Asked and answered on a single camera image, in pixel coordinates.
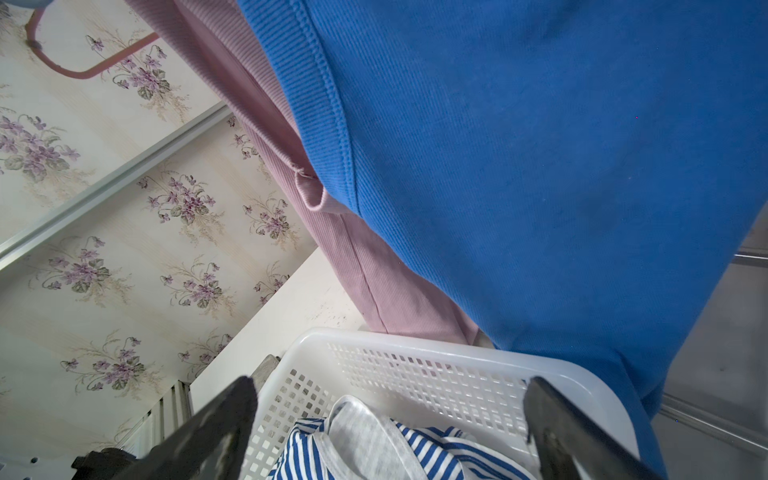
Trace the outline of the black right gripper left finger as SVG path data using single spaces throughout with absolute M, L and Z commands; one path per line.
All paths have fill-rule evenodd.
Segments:
M 257 408 L 254 382 L 241 376 L 116 478 L 238 479 Z

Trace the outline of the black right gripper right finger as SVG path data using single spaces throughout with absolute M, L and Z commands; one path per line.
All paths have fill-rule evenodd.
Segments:
M 523 411 L 543 479 L 659 477 L 542 377 L 529 381 Z

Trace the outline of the blue white striped tank top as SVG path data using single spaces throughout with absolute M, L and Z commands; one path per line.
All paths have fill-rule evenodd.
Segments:
M 271 479 L 532 479 L 512 458 L 449 426 L 415 428 L 353 396 L 297 421 Z

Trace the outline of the pink tank top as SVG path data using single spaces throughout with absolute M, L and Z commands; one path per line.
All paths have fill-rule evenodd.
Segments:
M 227 104 L 374 332 L 471 344 L 478 326 L 327 192 L 276 74 L 234 1 L 130 7 Z

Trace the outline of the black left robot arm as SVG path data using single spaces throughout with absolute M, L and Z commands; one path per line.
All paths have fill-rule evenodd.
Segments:
M 119 448 L 104 448 L 78 456 L 72 462 L 73 480 L 110 480 L 138 461 L 137 457 Z

